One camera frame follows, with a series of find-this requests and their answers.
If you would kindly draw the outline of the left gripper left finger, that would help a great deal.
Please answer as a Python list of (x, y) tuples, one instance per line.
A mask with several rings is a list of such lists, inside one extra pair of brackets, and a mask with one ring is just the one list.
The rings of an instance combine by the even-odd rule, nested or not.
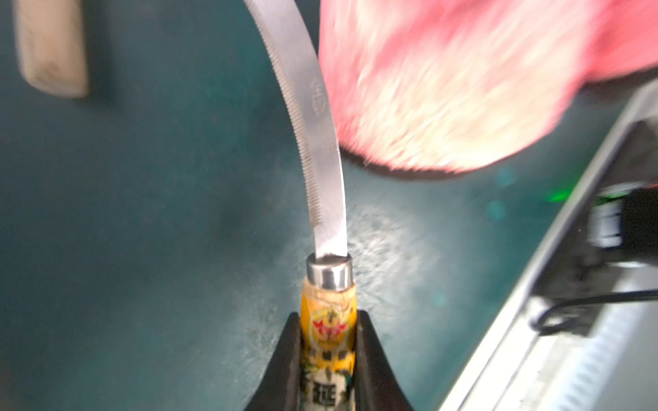
[(298, 410), (301, 390), (301, 352), (300, 317), (298, 313), (291, 313), (260, 384), (245, 410)]

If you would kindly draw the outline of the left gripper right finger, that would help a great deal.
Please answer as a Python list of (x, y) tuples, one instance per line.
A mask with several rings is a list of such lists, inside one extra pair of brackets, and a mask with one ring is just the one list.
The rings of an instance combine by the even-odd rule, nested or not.
[(358, 311), (356, 323), (354, 394), (356, 411), (413, 410), (365, 310)]

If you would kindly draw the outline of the pink rag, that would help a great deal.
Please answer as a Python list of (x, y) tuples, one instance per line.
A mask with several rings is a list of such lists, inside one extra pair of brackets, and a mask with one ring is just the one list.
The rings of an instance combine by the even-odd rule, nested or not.
[(474, 171), (551, 133), (577, 92), (657, 65), (654, 1), (324, 1), (339, 145), (403, 171)]

